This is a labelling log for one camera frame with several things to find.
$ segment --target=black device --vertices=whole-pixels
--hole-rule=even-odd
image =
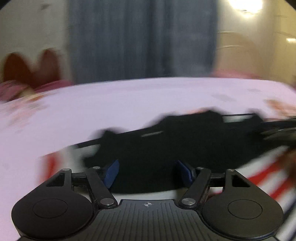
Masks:
[[[62,169],[12,209],[21,241],[65,240],[268,240],[283,219],[280,205],[233,169],[209,169],[176,163],[187,192],[175,200],[121,200],[108,188],[119,162],[83,173]],[[91,202],[75,193],[87,187]],[[210,187],[223,192],[208,198]]]

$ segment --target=striped cloth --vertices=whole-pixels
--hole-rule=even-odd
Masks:
[[[286,171],[282,169],[279,159],[285,149],[285,147],[280,147],[269,151],[238,168],[237,171],[275,199],[282,207],[284,221],[276,237],[280,241],[296,241],[296,189]],[[212,189],[212,194],[220,192],[221,188]]]

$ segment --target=ribbed black plate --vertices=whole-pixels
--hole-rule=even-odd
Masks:
[[[228,241],[209,230],[198,214],[173,200],[123,200],[99,212],[93,223],[64,241]]]

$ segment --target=crosshair symbol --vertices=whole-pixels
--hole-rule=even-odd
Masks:
[[[150,206],[153,205],[153,204],[150,203],[150,202],[146,202],[146,203],[144,203],[144,205],[145,205],[146,207],[150,207]]]

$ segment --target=pink pillow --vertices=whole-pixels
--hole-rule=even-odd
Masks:
[[[39,86],[34,91],[36,93],[44,92],[44,91],[49,91],[49,90],[55,90],[67,86],[71,86],[73,83],[69,80],[57,80],[54,82],[47,83],[45,85]]]
[[[14,100],[28,87],[16,80],[0,83],[0,101]]]
[[[251,73],[243,73],[243,72],[238,72],[235,70],[223,70],[223,69],[218,69],[215,70],[212,74],[212,77],[217,77],[217,78],[236,78],[236,79],[253,79],[253,80],[261,80],[262,77],[251,74]]]

